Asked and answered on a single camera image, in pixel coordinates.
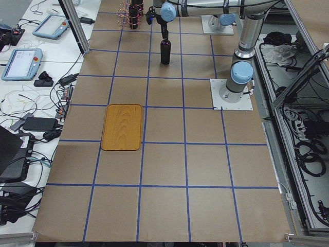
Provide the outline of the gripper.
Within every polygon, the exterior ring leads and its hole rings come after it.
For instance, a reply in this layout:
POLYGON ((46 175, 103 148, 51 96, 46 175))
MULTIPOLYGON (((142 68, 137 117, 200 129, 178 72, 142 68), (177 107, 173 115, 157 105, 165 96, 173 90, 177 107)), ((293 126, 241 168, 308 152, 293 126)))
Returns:
POLYGON ((167 22, 156 13, 153 7, 149 7, 146 13, 146 21, 148 25, 152 24, 153 19, 156 19, 157 23, 161 26, 161 34, 163 39, 168 39, 167 22))

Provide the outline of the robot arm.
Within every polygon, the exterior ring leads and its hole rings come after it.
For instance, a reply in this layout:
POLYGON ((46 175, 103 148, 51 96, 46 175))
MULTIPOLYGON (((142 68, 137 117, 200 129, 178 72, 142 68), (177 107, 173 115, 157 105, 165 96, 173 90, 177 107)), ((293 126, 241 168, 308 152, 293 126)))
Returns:
POLYGON ((213 30, 224 29, 235 22, 236 14, 211 15, 208 25, 213 30))
POLYGON ((206 91, 206 77, 219 76, 231 81, 231 65, 240 61, 250 63, 255 54, 255 44, 260 34, 267 12, 277 1, 154 1, 146 13, 146 21, 153 20, 161 26, 163 41, 167 42, 167 24, 178 18, 180 29, 182 79, 185 93, 198 95, 206 91), (200 21, 203 16, 218 20, 225 15, 241 17, 241 34, 232 36, 214 35, 202 38, 200 21))

